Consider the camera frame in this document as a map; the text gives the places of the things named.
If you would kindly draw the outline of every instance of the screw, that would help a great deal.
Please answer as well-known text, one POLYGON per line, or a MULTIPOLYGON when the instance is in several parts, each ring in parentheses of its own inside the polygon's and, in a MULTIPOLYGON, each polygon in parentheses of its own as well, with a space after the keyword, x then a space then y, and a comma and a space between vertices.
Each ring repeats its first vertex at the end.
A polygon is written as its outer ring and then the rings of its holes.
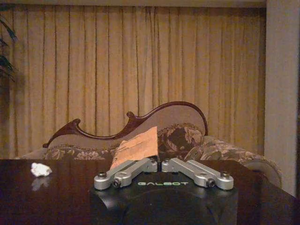
POLYGON ((206 182, 206 186, 208 187, 208 188, 212 188, 212 187, 214 187, 215 186, 215 181, 212 179, 212 178, 209 178, 208 180, 207 180, 207 182, 206 182))
POLYGON ((99 178, 105 178, 105 177, 107 177, 107 174, 106 174, 106 172, 99 172, 98 177, 99 178))
POLYGON ((229 177, 230 177, 230 173, 227 171, 221 171, 220 175, 221 175, 221 178, 224 178, 224 179, 229 179, 229 177))
POLYGON ((119 179, 114 179, 112 182, 114 188, 119 188, 121 186, 121 181, 119 179))

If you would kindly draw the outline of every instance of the white tissue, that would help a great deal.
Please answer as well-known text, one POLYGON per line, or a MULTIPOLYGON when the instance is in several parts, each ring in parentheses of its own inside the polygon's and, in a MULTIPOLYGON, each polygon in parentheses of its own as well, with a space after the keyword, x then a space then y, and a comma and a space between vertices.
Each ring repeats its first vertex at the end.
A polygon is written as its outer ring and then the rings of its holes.
POLYGON ((48 176, 49 174, 52 173, 52 170, 50 167, 41 164, 41 163, 33 163, 31 164, 31 170, 33 175, 35 175, 36 177, 39 176, 48 176))

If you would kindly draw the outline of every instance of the floral sofa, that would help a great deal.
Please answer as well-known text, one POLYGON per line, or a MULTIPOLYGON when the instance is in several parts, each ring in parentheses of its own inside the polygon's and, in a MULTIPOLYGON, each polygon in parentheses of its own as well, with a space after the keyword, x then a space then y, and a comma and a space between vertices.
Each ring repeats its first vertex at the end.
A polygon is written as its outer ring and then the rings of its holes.
POLYGON ((21 159, 101 160, 105 168, 112 163, 116 148, 123 140, 157 126, 158 158, 182 160, 235 160, 271 183, 281 187, 281 173, 274 162, 242 148, 208 136, 204 114, 188 102, 170 102, 143 117, 128 112, 129 121, 122 131, 93 136, 79 128, 76 119, 57 131, 40 150, 21 159))

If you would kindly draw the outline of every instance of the white wall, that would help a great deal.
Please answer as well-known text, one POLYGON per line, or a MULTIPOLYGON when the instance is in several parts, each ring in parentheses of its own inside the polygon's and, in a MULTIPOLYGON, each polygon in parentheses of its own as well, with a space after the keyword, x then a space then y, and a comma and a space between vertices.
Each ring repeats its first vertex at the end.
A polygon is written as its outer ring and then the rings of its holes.
POLYGON ((283 174, 283 190, 296 193, 299 0, 267 1, 265 156, 283 174))

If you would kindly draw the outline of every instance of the curtain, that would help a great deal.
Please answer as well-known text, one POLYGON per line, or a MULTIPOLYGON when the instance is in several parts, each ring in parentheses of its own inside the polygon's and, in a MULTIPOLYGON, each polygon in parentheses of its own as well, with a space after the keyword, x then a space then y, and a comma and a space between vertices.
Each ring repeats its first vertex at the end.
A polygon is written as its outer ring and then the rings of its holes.
POLYGON ((263 154, 265 9, 16 5, 2 15, 18 41, 0 157, 41 148, 75 118, 112 135, 127 111, 175 100, 203 111, 209 135, 263 154))

